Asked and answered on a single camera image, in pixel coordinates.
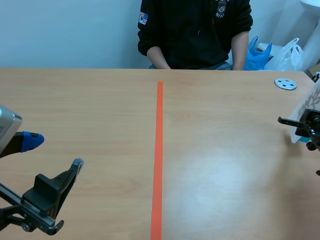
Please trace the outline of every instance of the hoodie sleeve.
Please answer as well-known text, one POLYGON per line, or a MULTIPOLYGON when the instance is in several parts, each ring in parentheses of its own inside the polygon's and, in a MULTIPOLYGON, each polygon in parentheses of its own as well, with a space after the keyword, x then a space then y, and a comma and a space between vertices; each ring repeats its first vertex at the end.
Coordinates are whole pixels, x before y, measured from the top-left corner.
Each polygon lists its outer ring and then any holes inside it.
POLYGON ((251 11, 250 0, 234 1, 232 37, 251 30, 254 22, 251 11))
POLYGON ((142 0, 138 22, 138 28, 140 29, 138 32, 140 39, 138 50, 145 56, 150 48, 160 47, 160 19, 157 17, 157 9, 156 0, 142 0))

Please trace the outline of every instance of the plastic bag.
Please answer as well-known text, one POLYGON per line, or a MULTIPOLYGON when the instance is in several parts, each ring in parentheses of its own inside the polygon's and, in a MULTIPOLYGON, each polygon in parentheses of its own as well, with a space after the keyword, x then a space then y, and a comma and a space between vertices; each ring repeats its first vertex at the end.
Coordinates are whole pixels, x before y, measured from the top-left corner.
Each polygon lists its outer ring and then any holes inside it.
POLYGON ((302 71, 304 52, 297 44, 299 38, 285 45, 266 65, 265 70, 272 71, 302 71))
POLYGON ((265 69, 272 48, 272 44, 265 51, 257 51, 258 37, 256 36, 249 44, 248 53, 246 55, 244 70, 245 71, 261 71, 265 69))

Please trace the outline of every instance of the blue plastic bag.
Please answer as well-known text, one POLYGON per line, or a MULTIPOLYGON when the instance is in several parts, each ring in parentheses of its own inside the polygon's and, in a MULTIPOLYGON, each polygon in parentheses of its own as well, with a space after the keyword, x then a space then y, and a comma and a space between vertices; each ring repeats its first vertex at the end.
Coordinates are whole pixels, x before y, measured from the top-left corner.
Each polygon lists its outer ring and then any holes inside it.
POLYGON ((256 36, 249 44, 248 53, 246 55, 244 70, 245 71, 261 71, 265 69, 265 65, 269 60, 272 44, 265 51, 257 51, 258 37, 256 36))

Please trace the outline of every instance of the white plastic bag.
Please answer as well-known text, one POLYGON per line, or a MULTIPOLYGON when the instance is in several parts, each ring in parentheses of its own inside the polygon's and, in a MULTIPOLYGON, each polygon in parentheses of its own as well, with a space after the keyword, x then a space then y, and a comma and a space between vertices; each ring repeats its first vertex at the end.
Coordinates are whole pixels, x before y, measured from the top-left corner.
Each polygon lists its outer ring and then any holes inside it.
POLYGON ((297 44, 299 38, 293 39, 285 45, 277 55, 275 55, 264 67, 271 71, 302 71, 304 52, 297 44))

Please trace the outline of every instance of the person's arm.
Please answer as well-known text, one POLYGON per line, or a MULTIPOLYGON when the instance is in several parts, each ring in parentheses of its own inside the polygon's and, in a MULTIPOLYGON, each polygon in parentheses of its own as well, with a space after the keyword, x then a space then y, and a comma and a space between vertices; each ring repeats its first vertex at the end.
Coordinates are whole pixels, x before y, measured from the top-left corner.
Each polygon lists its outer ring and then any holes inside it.
POLYGON ((243 71, 245 68, 249 45, 249 32, 244 31, 234 36, 231 41, 233 70, 243 71))
POLYGON ((158 9, 159 0, 142 0, 138 50, 142 55, 148 56, 157 69, 170 69, 161 51, 162 25, 158 9))
POLYGON ((160 49, 158 46, 151 47, 147 52, 146 55, 150 59, 150 61, 155 65, 157 69, 171 69, 160 49))
POLYGON ((234 1, 232 23, 232 58, 233 70, 244 70, 248 52, 249 31, 253 25, 250 0, 234 1))

